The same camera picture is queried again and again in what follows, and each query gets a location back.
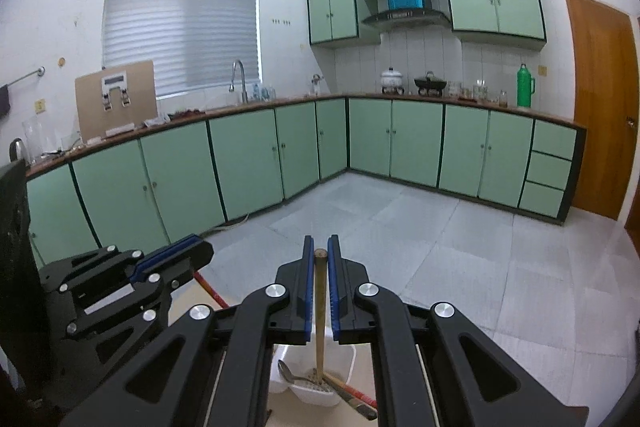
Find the towel rack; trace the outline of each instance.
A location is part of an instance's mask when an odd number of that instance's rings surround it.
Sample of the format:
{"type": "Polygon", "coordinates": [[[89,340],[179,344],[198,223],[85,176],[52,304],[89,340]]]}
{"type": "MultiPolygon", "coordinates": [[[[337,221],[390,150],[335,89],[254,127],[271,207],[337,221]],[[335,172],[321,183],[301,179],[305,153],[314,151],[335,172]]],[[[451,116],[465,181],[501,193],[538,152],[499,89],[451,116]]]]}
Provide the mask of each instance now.
{"type": "Polygon", "coordinates": [[[16,78],[14,81],[9,82],[7,84],[7,86],[13,86],[16,82],[20,82],[22,79],[27,78],[28,76],[31,76],[32,74],[38,74],[38,76],[42,76],[44,74],[44,66],[40,66],[37,70],[31,71],[31,73],[27,73],[24,76],[21,76],[20,78],[16,78]]]}

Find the cardboard box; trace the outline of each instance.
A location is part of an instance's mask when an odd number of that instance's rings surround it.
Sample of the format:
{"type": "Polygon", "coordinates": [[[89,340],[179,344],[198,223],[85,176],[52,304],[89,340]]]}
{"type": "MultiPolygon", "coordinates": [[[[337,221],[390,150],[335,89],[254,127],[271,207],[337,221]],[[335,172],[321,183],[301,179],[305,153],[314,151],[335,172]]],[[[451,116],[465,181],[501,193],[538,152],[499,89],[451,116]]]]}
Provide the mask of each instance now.
{"type": "Polygon", "coordinates": [[[139,126],[145,120],[156,118],[153,61],[126,64],[76,78],[76,106],[84,142],[97,136],[105,138],[107,130],[116,127],[129,123],[139,126]],[[125,105],[122,86],[126,86],[125,105]],[[108,92],[108,100],[103,97],[104,92],[108,92]]]}

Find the electrical outlet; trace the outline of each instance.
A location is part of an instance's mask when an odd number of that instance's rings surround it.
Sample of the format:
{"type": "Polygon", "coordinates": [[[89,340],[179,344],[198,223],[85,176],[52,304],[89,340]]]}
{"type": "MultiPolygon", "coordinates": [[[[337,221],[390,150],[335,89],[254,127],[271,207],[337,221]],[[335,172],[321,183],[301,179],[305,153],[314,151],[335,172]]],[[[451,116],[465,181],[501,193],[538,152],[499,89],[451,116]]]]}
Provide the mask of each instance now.
{"type": "Polygon", "coordinates": [[[44,98],[36,100],[33,103],[33,108],[36,110],[36,114],[40,114],[41,112],[45,112],[47,110],[47,106],[44,102],[44,98]]]}

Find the white plastic basket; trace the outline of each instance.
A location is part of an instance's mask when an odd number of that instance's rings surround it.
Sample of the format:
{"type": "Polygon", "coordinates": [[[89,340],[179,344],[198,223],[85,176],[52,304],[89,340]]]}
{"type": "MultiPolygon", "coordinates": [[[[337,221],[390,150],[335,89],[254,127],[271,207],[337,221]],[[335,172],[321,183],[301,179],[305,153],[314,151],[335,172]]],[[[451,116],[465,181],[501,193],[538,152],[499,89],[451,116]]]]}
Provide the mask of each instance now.
{"type": "MultiPolygon", "coordinates": [[[[278,360],[284,360],[294,375],[306,377],[316,367],[316,333],[312,331],[311,342],[306,346],[279,345],[273,353],[270,374],[270,393],[282,393],[290,387],[293,393],[305,403],[333,407],[340,403],[340,397],[334,391],[322,391],[306,385],[305,382],[296,382],[289,385],[280,376],[278,360]]],[[[330,328],[324,329],[324,370],[336,375],[342,381],[349,383],[353,365],[356,360],[355,346],[341,346],[334,341],[334,335],[330,328]]]]}

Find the window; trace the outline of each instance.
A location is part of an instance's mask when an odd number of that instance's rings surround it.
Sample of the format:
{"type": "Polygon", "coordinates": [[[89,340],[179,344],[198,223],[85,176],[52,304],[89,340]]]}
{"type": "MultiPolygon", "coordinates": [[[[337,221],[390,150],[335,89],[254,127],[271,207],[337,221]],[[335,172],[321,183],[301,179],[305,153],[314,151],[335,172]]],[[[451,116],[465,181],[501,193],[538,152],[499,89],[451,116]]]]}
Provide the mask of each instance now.
{"type": "Polygon", "coordinates": [[[102,63],[153,60],[156,96],[260,78],[257,0],[105,0],[102,63]]]}

